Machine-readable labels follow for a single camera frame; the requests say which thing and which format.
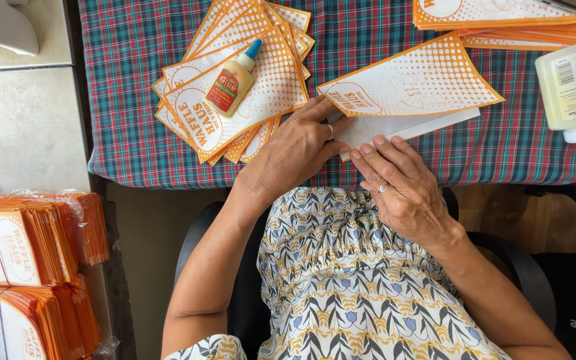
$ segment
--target red label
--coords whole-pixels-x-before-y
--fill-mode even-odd
[[[210,90],[208,90],[206,100],[212,101],[220,110],[228,111],[232,102],[235,101],[237,97],[238,87],[239,82],[235,75],[223,69],[217,77],[217,80],[212,84]]]

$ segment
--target woman's right hand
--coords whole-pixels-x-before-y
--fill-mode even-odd
[[[365,143],[350,158],[364,175],[360,185],[372,195],[380,221],[430,252],[462,239],[464,228],[448,214],[421,156],[398,136],[389,142],[377,135],[372,143],[377,149]],[[382,186],[386,191],[379,192]]]

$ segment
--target forearm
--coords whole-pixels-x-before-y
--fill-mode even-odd
[[[487,337],[504,349],[554,347],[560,350],[559,342],[521,292],[477,250],[462,226],[454,222],[450,228],[448,241],[429,252],[444,267],[468,314]]]
[[[246,242],[263,211],[260,208],[251,206],[246,189],[235,185],[181,271],[169,316],[211,315],[226,310]]]

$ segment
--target blue cap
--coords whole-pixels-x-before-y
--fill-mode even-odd
[[[254,60],[257,57],[260,48],[261,48],[261,39],[256,39],[244,54],[246,54],[249,58]]]

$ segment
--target fingernail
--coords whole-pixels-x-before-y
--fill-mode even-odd
[[[372,142],[377,144],[377,146],[383,145],[386,143],[386,138],[383,135],[377,135],[372,138]]]
[[[357,150],[350,150],[350,157],[359,160],[362,158],[362,155]]]
[[[367,143],[365,143],[359,148],[359,150],[361,150],[365,154],[370,154],[371,151],[374,150],[374,148],[372,146],[368,145]]]

